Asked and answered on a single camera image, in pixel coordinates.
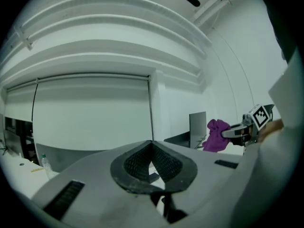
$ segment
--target white curtain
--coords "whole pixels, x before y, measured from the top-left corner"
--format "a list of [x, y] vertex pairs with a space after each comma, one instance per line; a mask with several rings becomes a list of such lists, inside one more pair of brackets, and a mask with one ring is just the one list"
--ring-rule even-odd
[[8, 92], [5, 103], [5, 116], [31, 122], [36, 86], [30, 85]]
[[74, 78], [40, 83], [35, 143], [69, 150], [107, 150], [152, 139], [148, 82]]

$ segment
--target black cable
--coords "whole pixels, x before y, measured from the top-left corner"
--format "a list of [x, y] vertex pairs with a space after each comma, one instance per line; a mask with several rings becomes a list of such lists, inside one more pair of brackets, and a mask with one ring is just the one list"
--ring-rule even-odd
[[32, 121], [33, 121], [34, 103], [35, 103], [35, 97], [36, 97], [37, 88], [38, 88], [38, 84], [36, 86], [36, 90], [35, 90], [35, 94], [34, 94], [34, 100], [33, 100], [33, 106], [32, 106]]

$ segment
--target desk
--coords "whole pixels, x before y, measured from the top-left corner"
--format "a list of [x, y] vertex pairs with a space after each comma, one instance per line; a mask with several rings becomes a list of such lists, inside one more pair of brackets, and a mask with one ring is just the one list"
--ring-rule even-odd
[[[200, 147], [197, 148], [197, 150], [202, 151], [204, 148]], [[221, 154], [234, 154], [234, 155], [243, 155], [244, 154], [244, 146], [239, 146], [239, 145], [233, 145], [232, 142], [228, 143], [227, 147], [219, 151], [218, 153]]]
[[29, 199], [49, 181], [44, 169], [31, 172], [41, 166], [19, 157], [15, 152], [6, 151], [4, 155], [2, 154], [3, 151], [0, 151], [0, 165], [10, 186]]
[[[205, 141], [207, 135], [205, 135], [200, 142], [197, 142], [197, 147], [201, 147], [202, 143]], [[183, 146], [186, 148], [190, 148], [190, 132], [182, 133], [171, 138], [167, 138], [164, 140], [167, 143], [173, 143], [175, 145]]]

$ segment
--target white wall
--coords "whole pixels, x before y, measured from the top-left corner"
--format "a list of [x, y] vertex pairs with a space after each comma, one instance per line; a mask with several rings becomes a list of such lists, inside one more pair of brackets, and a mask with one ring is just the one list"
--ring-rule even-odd
[[165, 77], [165, 85], [170, 123], [168, 138], [189, 131], [189, 114], [204, 112], [206, 107], [197, 85], [170, 76]]
[[241, 118], [236, 111], [235, 95], [231, 80], [223, 66], [216, 50], [207, 48], [207, 60], [203, 65], [203, 81], [206, 81], [203, 91], [203, 101], [213, 109], [214, 117], [227, 122], [230, 125], [237, 123]]
[[150, 93], [154, 139], [163, 141], [171, 136], [171, 130], [165, 76], [160, 70], [155, 70], [151, 75]]
[[[204, 31], [215, 17], [204, 25]], [[218, 56], [214, 63], [221, 61], [230, 86], [221, 80], [214, 84], [232, 89], [240, 121], [242, 114], [254, 105], [272, 103], [268, 90], [286, 69], [287, 63], [281, 57], [263, 0], [233, 0], [233, 6], [226, 5], [220, 11], [213, 27], [208, 37], [213, 42], [211, 50]], [[274, 119], [279, 117], [274, 108]]]

